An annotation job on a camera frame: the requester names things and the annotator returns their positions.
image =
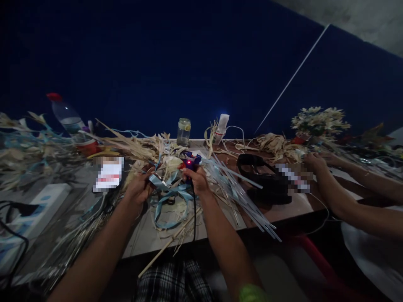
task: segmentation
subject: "white cloth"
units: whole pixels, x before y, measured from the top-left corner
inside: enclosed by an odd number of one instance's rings
[[[403,211],[403,206],[390,209]],[[344,243],[358,267],[393,302],[403,302],[403,242],[385,240],[341,224]]]

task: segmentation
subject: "blue backdrop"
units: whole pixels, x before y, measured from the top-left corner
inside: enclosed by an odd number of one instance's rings
[[[46,113],[60,130],[45,97],[58,92],[84,121],[173,137],[180,117],[202,138],[221,113],[253,137],[323,30],[267,0],[16,0],[2,13],[0,111]],[[401,58],[331,26],[258,133],[293,136],[309,106],[344,109],[354,134],[391,131],[402,75]]]
[[[252,136],[323,30],[267,0],[16,0],[3,13],[1,111],[60,129],[45,97],[58,92],[84,121],[173,137],[180,117],[202,138],[221,113]]]
[[[384,122],[383,134],[403,126],[403,59],[330,26],[258,133],[295,135],[303,107],[344,109],[353,135]]]

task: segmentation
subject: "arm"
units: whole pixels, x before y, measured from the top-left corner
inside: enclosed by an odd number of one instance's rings
[[[357,203],[333,177],[324,159],[307,154],[304,160],[313,166],[319,191],[338,217],[369,234],[403,240],[403,212]]]
[[[259,275],[241,238],[229,223],[210,191],[204,170],[197,173],[183,169],[193,179],[194,191],[200,197],[207,235],[233,301],[239,301],[243,286],[253,284],[263,288]]]
[[[106,226],[81,253],[48,301],[98,301],[121,258],[131,226],[152,192],[146,184],[150,175],[150,171],[139,175],[129,185]]]
[[[342,168],[364,187],[399,204],[403,204],[403,184],[401,182],[365,170],[331,153],[323,154],[323,157],[328,164]]]

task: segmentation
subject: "power strip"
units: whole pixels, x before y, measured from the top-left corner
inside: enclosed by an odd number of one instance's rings
[[[8,224],[13,231],[28,238],[28,249],[50,222],[56,211],[71,191],[68,184],[47,185],[30,203],[39,205],[36,211],[26,217],[18,215]],[[11,272],[24,250],[24,241],[14,235],[0,237],[0,275]]]

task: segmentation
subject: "red cup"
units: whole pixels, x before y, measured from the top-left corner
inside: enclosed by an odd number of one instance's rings
[[[91,139],[85,143],[76,143],[76,146],[85,157],[101,152],[95,139]]]
[[[295,138],[292,140],[292,144],[295,145],[302,145],[303,143],[305,143],[308,139],[310,138],[309,135],[303,134],[301,136],[295,136]]]

